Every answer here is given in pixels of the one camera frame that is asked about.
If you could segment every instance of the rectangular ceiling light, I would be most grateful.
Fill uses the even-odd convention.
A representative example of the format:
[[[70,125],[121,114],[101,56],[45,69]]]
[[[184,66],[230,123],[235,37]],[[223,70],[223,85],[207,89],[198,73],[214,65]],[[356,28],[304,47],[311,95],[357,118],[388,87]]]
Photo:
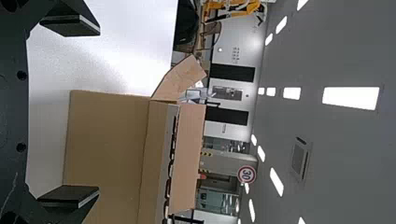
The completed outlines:
[[[275,96],[275,95],[276,95],[276,88],[275,87],[267,88],[267,96]]]
[[[300,87],[286,87],[283,89],[283,98],[291,100],[300,100],[301,88]]]
[[[271,44],[273,39],[274,39],[273,34],[268,35],[267,38],[265,39],[265,46],[268,46],[269,44]]]
[[[285,28],[286,24],[288,24],[288,17],[285,16],[282,21],[279,22],[279,24],[276,27],[276,34],[279,34],[283,28]]]
[[[273,181],[273,183],[275,185],[277,193],[279,194],[280,197],[282,197],[283,196],[283,190],[285,189],[285,187],[283,186],[282,181],[280,181],[280,178],[277,175],[277,173],[274,170],[274,168],[271,168],[270,177],[271,177],[271,180]]]
[[[253,146],[257,145],[257,138],[256,138],[256,136],[254,136],[254,134],[251,135],[250,140],[251,140],[251,143],[253,144]]]
[[[322,103],[358,109],[375,110],[379,87],[327,87]]]
[[[299,0],[297,4],[297,11],[300,11],[300,9],[303,8],[307,2],[308,0]]]
[[[254,211],[254,204],[251,199],[248,201],[248,210],[250,211],[251,222],[256,220],[256,212]]]
[[[248,186],[248,184],[244,184],[245,185],[245,192],[248,194],[250,192],[250,187]]]
[[[259,146],[257,148],[257,154],[259,155],[260,160],[262,160],[262,162],[265,162],[265,152],[264,150],[262,150],[262,147]]]
[[[300,217],[300,219],[298,220],[298,224],[305,224],[305,221],[303,220],[302,217]]]
[[[259,88],[259,95],[265,94],[265,88]]]

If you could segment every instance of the screw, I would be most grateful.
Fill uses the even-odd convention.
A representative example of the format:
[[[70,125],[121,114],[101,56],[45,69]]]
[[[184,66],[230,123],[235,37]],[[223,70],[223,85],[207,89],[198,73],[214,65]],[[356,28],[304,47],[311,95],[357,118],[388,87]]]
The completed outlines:
[[[18,77],[19,80],[24,81],[27,78],[27,74],[25,72],[23,72],[23,71],[19,71],[17,73],[17,77]]]
[[[26,148],[27,148],[27,146],[24,143],[19,143],[17,145],[17,151],[20,152],[20,153],[24,152],[26,150]]]

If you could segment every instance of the yellow machine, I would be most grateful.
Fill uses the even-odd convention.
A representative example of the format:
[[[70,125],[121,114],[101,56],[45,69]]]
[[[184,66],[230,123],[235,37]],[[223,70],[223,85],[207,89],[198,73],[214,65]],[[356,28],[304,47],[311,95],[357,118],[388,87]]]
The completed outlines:
[[[204,18],[205,22],[220,21],[231,17],[240,17],[250,15],[252,13],[262,10],[261,0],[207,0],[204,3]],[[229,13],[208,19],[211,10],[225,10]]]

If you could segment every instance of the sign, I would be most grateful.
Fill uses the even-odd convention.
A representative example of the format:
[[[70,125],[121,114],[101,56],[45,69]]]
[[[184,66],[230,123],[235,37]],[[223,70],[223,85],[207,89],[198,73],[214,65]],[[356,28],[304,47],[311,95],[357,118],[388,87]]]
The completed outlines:
[[[238,171],[238,180],[243,184],[251,184],[256,180],[256,170],[251,166],[242,166]]]

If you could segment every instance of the open cardboard box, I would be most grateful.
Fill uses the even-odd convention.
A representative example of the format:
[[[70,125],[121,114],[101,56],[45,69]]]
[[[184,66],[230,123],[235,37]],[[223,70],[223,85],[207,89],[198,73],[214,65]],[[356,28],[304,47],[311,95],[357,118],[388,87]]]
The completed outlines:
[[[152,97],[71,92],[64,183],[101,190],[85,223],[162,223],[165,195],[169,214],[194,208],[205,105],[177,99],[205,76],[190,56]]]

